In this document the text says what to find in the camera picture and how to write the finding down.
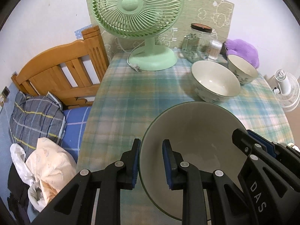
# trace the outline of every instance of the wooden bed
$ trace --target wooden bed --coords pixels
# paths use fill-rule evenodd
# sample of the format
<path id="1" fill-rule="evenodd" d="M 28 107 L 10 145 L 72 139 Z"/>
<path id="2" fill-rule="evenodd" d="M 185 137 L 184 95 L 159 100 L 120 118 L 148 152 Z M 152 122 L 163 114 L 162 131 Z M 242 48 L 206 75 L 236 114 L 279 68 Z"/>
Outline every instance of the wooden bed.
<path id="1" fill-rule="evenodd" d="M 81 57 L 89 55 L 97 77 L 101 82 L 109 65 L 98 26 L 82 31 L 83 40 L 53 47 L 31 59 L 11 79 L 23 93 L 32 96 L 51 92 L 66 108 L 91 106 L 84 98 L 95 96 L 100 84 L 93 84 Z M 72 87 L 61 63 L 65 63 L 78 87 Z"/>

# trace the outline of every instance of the floral bowl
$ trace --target floral bowl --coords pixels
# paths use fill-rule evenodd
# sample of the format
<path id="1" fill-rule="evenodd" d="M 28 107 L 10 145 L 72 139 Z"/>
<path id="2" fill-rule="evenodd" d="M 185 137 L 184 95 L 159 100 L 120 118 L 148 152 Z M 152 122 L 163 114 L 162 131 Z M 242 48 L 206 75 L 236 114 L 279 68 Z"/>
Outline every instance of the floral bowl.
<path id="1" fill-rule="evenodd" d="M 228 55 L 228 69 L 234 73 L 238 81 L 245 85 L 258 77 L 257 70 L 245 59 L 236 55 Z"/>
<path id="2" fill-rule="evenodd" d="M 206 102 L 222 103 L 237 96 L 241 86 L 226 67 L 212 61 L 197 61 L 191 67 L 193 87 Z"/>

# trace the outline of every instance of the table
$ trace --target table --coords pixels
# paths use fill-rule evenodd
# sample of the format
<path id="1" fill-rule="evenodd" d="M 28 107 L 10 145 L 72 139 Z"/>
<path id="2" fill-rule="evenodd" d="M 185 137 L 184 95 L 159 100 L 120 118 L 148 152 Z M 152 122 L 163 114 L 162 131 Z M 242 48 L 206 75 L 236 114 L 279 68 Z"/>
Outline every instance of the table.
<path id="1" fill-rule="evenodd" d="M 187 101 L 200 101 L 190 80 L 191 63 L 179 50 L 172 68 L 136 72 L 127 65 L 128 54 L 116 54 L 109 65 L 93 103 L 77 170 L 104 169 L 131 149 L 134 138 L 142 139 L 150 123 L 163 111 Z M 226 64 L 222 57 L 218 59 Z M 242 87 L 239 96 L 220 106 L 232 112 L 245 126 L 270 141 L 294 142 L 286 116 L 265 79 L 259 75 Z M 140 179 L 134 191 L 121 191 L 122 225 L 180 225 L 161 212 L 144 192 Z"/>

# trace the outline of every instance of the large white bowl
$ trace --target large white bowl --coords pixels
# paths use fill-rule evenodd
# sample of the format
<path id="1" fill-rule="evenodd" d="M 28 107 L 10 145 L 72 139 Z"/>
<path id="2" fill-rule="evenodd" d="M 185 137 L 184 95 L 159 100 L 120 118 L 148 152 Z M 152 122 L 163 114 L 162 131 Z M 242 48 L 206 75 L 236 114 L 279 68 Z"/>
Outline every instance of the large white bowl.
<path id="1" fill-rule="evenodd" d="M 211 103 L 222 103 L 237 96 L 241 86 L 235 75 L 221 64 L 197 61 L 191 67 L 194 90 Z"/>
<path id="2" fill-rule="evenodd" d="M 234 73 L 241 84 L 251 83 L 258 77 L 257 70 L 245 59 L 236 55 L 228 55 L 228 69 Z"/>
<path id="3" fill-rule="evenodd" d="M 238 174 L 246 160 L 233 143 L 232 133 L 242 123 L 229 111 L 206 102 L 186 102 L 169 108 L 147 129 L 139 153 L 139 176 L 152 202 L 167 215 L 182 218 L 182 190 L 169 190 L 162 142 L 169 139 L 172 149 L 184 161 L 200 170 L 222 170 L 238 185 Z"/>

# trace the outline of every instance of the pillow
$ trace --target pillow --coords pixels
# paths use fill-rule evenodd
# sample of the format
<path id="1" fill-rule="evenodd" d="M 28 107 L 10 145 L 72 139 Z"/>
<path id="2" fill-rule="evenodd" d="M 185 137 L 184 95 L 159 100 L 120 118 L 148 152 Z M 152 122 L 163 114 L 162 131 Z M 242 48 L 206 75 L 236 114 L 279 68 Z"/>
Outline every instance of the pillow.
<path id="1" fill-rule="evenodd" d="M 256 69 L 260 66 L 257 49 L 248 42 L 245 42 L 241 39 L 228 39 L 225 42 L 225 47 L 227 49 L 227 56 L 232 54 L 243 58 Z"/>
<path id="2" fill-rule="evenodd" d="M 50 92 L 36 97 L 17 93 L 10 129 L 12 142 L 23 147 L 26 157 L 36 149 L 38 138 L 47 137 L 59 145 L 65 126 L 62 103 Z"/>

